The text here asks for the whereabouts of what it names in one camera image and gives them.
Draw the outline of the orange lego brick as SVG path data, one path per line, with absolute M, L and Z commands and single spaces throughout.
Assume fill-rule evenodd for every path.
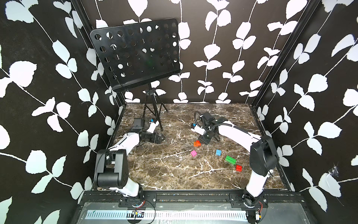
M 193 144 L 194 147 L 200 147 L 201 146 L 201 142 L 199 140 L 195 141 Z

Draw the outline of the blue lego brick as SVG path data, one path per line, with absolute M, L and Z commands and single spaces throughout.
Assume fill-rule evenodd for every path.
M 221 150 L 219 150 L 219 149 L 217 149 L 215 154 L 216 154 L 217 156 L 221 156 L 222 151 L 221 151 Z

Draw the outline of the pink lego brick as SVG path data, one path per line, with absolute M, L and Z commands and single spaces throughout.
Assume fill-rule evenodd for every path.
M 191 151 L 191 155 L 194 157 L 197 155 L 197 152 L 195 150 Z

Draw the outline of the green lego brick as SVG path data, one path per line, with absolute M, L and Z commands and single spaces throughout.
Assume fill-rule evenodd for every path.
M 232 165 L 236 165 L 236 162 L 237 162 L 236 159 L 234 159 L 233 157 L 228 156 L 228 155 L 226 156 L 225 161 L 230 163 L 230 164 L 232 164 Z

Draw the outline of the red lego brick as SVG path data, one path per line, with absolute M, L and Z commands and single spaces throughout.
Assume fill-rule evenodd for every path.
M 236 170 L 237 172 L 242 172 L 242 166 L 236 165 L 236 166 L 235 166 L 235 170 Z

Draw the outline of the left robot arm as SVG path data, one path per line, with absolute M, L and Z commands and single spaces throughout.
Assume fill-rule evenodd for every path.
M 114 146 L 100 150 L 96 157 L 94 184 L 125 197 L 143 199 L 143 188 L 129 177 L 128 154 L 141 142 L 161 144 L 165 136 L 157 132 L 128 132 Z

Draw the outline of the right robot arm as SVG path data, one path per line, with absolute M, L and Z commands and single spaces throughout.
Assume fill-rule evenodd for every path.
M 212 138 L 220 140 L 220 136 L 227 137 L 244 147 L 250 155 L 249 164 L 251 175 L 249 183 L 244 189 L 241 201 L 252 208 L 259 203 L 269 173 L 279 162 L 277 148 L 270 136 L 260 136 L 248 132 L 225 117 L 215 118 L 209 112 L 194 112 L 194 123 L 191 130 L 198 133 L 198 141 L 208 145 Z

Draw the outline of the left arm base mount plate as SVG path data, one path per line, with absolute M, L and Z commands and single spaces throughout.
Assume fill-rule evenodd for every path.
M 122 197 L 118 203 L 118 207 L 143 210 L 144 208 L 155 208 L 156 201 L 157 201 L 157 193 L 151 193 L 145 191 L 142 198 Z

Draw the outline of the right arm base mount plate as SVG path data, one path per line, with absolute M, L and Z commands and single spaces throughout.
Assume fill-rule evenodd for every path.
M 264 193 L 258 197 L 252 197 L 249 193 L 230 193 L 227 201 L 231 204 L 232 208 L 258 210 L 268 207 L 268 199 Z

